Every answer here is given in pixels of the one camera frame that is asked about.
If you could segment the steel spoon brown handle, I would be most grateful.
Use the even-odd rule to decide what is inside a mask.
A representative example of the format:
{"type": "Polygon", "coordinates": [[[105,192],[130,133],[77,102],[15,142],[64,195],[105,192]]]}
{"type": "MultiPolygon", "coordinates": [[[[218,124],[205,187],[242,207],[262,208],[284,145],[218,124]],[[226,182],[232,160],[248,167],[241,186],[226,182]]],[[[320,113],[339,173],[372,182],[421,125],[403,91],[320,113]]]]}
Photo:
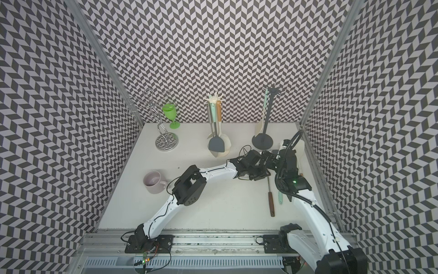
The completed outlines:
{"type": "Polygon", "coordinates": [[[269,202],[270,216],[275,217],[274,199],[273,199],[273,193],[272,193],[271,187],[270,187],[270,178],[269,177],[267,177],[267,182],[268,182],[268,202],[269,202]]]}

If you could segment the grey spatula mint handle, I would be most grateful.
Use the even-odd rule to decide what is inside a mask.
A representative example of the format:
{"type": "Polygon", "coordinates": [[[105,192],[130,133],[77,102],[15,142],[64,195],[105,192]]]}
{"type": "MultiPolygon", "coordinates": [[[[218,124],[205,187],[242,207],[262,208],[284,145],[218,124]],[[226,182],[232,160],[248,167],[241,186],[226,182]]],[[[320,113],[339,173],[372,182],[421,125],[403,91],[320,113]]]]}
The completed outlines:
{"type": "Polygon", "coordinates": [[[283,193],[278,192],[278,203],[279,205],[283,205],[283,193]]]}

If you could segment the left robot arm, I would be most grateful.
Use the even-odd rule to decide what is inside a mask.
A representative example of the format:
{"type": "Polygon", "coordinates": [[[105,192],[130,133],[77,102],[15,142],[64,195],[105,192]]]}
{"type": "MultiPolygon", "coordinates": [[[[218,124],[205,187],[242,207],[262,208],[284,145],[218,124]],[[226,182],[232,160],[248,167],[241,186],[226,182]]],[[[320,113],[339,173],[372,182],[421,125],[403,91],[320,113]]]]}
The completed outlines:
{"type": "Polygon", "coordinates": [[[152,218],[130,231],[125,253],[149,252],[157,243],[157,238],[170,220],[184,207],[197,202],[209,183],[219,183],[226,180],[247,176],[249,180],[261,180],[270,176],[266,166],[266,153],[250,150],[243,156],[229,159],[225,164],[200,169],[191,165],[175,180],[172,191],[165,204],[152,218]]]}

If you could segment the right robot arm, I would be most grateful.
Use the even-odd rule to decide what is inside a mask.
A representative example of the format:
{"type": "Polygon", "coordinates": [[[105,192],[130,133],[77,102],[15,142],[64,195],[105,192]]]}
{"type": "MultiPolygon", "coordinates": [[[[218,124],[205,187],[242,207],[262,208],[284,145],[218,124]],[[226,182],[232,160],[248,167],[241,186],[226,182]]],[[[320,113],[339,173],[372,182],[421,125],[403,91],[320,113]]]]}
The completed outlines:
{"type": "Polygon", "coordinates": [[[290,223],[281,227],[280,243],[296,251],[316,274],[366,274],[367,255],[335,228],[319,206],[309,182],[298,172],[294,148],[302,136],[303,131],[299,130],[291,139],[285,139],[277,154],[262,153],[267,169],[275,172],[276,188],[300,210],[313,236],[309,239],[301,226],[290,223]]]}

